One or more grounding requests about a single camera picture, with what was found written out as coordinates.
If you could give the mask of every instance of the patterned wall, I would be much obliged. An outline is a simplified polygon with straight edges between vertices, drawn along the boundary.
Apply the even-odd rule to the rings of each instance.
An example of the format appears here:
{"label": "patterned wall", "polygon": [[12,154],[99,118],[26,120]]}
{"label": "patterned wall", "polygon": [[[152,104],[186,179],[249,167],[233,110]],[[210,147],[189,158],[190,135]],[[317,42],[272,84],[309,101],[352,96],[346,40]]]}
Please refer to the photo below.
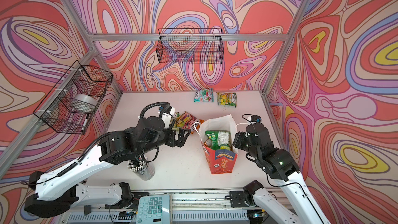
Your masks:
{"label": "patterned wall", "polygon": [[[0,32],[2,152],[87,47],[59,0],[1,0]],[[81,149],[102,132],[115,101],[116,93],[110,88],[85,135],[57,134],[47,126],[40,128],[0,181],[0,223],[51,221],[23,211],[23,203],[33,191],[20,181],[36,170],[52,170],[78,157]]]}
{"label": "patterned wall", "polygon": [[[286,33],[300,0],[73,0],[90,32],[157,33],[220,27],[224,33]],[[281,42],[225,42],[222,65],[158,64],[156,42],[97,47],[124,91],[262,89]]]}
{"label": "patterned wall", "polygon": [[158,63],[154,41],[98,41],[122,91],[261,90],[281,41],[238,41],[222,64]]}
{"label": "patterned wall", "polygon": [[398,220],[398,0],[313,0],[267,91],[332,223]]}

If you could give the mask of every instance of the calculator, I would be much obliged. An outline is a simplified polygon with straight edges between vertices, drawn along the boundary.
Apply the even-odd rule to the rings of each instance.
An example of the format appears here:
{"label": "calculator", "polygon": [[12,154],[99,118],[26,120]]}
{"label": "calculator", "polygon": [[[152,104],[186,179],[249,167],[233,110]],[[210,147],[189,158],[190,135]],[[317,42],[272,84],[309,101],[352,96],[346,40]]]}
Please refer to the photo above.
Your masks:
{"label": "calculator", "polygon": [[137,223],[170,224],[172,221],[171,195],[141,197],[138,204]]}

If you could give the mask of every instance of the table surface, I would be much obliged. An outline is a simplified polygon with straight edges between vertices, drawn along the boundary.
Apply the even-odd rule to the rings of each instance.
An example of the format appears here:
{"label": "table surface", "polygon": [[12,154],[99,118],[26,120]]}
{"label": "table surface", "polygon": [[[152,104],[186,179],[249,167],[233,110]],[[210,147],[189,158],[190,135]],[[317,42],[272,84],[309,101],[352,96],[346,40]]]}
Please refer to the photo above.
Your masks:
{"label": "table surface", "polygon": [[[194,102],[195,93],[123,93],[108,131],[124,130],[137,125],[139,114],[145,106],[152,102],[167,101],[176,108],[176,112],[187,111],[193,116],[207,120],[231,114],[235,122],[243,123],[243,114],[261,116],[262,123],[268,128],[275,147],[280,147],[275,132],[264,107],[260,92],[236,92],[237,107],[218,106],[217,102]],[[148,110],[145,117],[158,116],[158,108]],[[245,131],[246,125],[238,126],[238,131]],[[148,152],[147,158],[152,160],[156,151]],[[126,182],[132,190],[166,190],[166,189],[216,189],[242,188],[253,180],[269,186],[266,174],[253,162],[245,157],[246,152],[238,154],[232,173],[210,173],[205,154],[195,132],[191,134],[184,147],[160,147],[159,155],[152,164],[155,175],[148,181],[141,180],[127,168],[127,161],[112,168],[105,169],[88,178],[87,184],[92,186],[108,186],[112,183]]]}

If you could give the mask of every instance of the robotic arm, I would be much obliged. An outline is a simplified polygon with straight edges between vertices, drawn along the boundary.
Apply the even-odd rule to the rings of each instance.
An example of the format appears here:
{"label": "robotic arm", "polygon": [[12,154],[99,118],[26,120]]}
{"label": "robotic arm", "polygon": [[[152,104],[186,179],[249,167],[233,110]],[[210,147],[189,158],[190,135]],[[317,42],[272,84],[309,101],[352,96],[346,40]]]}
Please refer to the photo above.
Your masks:
{"label": "robotic arm", "polygon": [[[159,117],[144,118],[145,112],[160,106]],[[51,172],[34,172],[29,177],[29,187],[35,194],[25,202],[25,211],[42,218],[54,217],[70,207],[105,203],[109,208],[126,208],[132,204],[128,183],[109,187],[93,187],[79,182],[103,170],[132,160],[139,163],[143,155],[165,144],[182,147],[191,130],[172,130],[174,108],[168,102],[157,102],[146,106],[136,127],[124,131],[108,132],[93,141],[82,155]]]}
{"label": "robotic arm", "polygon": [[271,197],[256,180],[244,187],[246,204],[261,207],[279,224],[330,224],[290,153],[274,147],[268,129],[261,123],[259,116],[252,115],[250,123],[246,132],[235,135],[233,146],[246,151],[246,158],[255,162],[267,174],[267,180],[269,176],[275,181],[276,185],[271,185],[268,181],[271,186],[281,187],[297,215]]}

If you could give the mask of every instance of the hanging wire basket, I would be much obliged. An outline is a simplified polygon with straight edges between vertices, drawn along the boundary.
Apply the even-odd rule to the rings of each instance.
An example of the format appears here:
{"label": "hanging wire basket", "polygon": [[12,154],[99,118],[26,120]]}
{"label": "hanging wire basket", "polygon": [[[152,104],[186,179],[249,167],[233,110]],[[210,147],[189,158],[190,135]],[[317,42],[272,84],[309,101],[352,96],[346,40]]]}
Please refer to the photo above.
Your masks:
{"label": "hanging wire basket", "polygon": [[160,28],[156,48],[159,63],[222,64],[220,28]]}
{"label": "hanging wire basket", "polygon": [[65,87],[56,89],[60,92],[49,107],[43,111],[37,110],[51,92],[44,97],[33,114],[58,133],[85,134],[112,83],[113,75],[99,67],[80,63],[73,71],[74,74]]}

